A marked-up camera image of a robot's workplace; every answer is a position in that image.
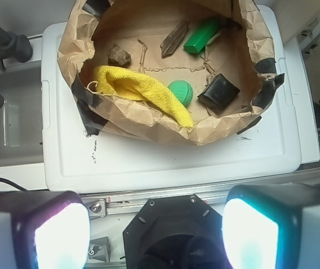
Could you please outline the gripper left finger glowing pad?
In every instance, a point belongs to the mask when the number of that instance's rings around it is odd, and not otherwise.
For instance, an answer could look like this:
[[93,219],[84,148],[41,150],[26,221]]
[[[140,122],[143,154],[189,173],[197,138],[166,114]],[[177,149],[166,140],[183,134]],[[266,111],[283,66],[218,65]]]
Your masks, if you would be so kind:
[[89,243],[77,193],[0,192],[0,268],[84,268]]

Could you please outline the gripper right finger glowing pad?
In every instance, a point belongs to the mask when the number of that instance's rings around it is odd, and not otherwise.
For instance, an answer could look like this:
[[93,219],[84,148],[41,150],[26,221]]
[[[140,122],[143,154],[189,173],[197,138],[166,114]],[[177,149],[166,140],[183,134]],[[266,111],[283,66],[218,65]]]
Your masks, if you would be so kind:
[[320,268],[320,183],[236,185],[222,238],[233,268]]

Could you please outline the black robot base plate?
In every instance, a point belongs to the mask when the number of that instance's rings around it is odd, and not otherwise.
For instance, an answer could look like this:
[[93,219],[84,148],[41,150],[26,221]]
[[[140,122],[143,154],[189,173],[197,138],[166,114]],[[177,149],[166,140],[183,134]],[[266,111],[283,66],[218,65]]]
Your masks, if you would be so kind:
[[123,231],[127,268],[231,268],[222,216],[211,206],[161,203],[144,207]]

